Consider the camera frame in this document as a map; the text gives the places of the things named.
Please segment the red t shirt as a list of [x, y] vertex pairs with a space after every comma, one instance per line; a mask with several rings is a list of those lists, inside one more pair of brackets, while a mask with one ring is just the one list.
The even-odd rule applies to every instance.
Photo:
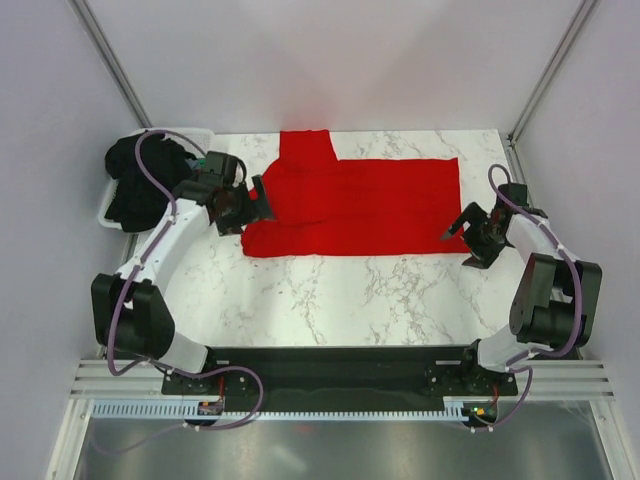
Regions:
[[451, 159], [340, 159], [330, 134], [283, 131], [262, 177], [274, 218], [249, 225], [254, 258], [465, 254], [443, 234], [461, 213]]

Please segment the white plastic basket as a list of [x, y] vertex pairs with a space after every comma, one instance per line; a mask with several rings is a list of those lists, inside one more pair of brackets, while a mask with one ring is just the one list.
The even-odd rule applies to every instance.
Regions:
[[141, 129], [115, 142], [105, 154], [108, 176], [99, 213], [105, 228], [140, 233], [155, 228], [169, 204], [139, 168], [135, 148], [140, 148], [144, 166], [161, 185], [171, 191], [199, 168], [214, 133], [203, 128], [173, 127], [172, 134], [159, 128]]

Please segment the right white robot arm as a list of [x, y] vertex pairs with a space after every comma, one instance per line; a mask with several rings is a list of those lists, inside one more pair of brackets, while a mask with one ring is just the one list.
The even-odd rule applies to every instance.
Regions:
[[528, 203], [521, 183], [497, 187], [490, 212], [470, 203], [445, 231], [448, 240], [461, 233], [471, 256], [463, 264], [487, 269], [507, 247], [525, 262], [511, 303], [508, 324], [472, 345], [475, 359], [458, 368], [467, 392], [483, 392], [503, 372], [526, 358], [560, 358], [589, 341], [602, 281], [602, 269], [579, 259], [551, 231], [546, 213]]

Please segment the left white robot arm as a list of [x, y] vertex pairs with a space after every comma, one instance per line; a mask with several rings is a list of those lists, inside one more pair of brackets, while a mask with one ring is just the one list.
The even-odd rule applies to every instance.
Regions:
[[168, 194], [169, 203], [142, 250], [112, 275], [91, 284], [94, 327], [114, 375], [119, 353], [137, 361], [185, 372], [185, 382], [208, 393], [219, 382], [209, 351], [179, 333], [164, 293], [191, 245], [210, 228], [219, 236], [239, 235], [245, 226], [274, 217], [263, 179], [238, 180], [246, 166], [239, 158], [209, 152], [203, 167]]

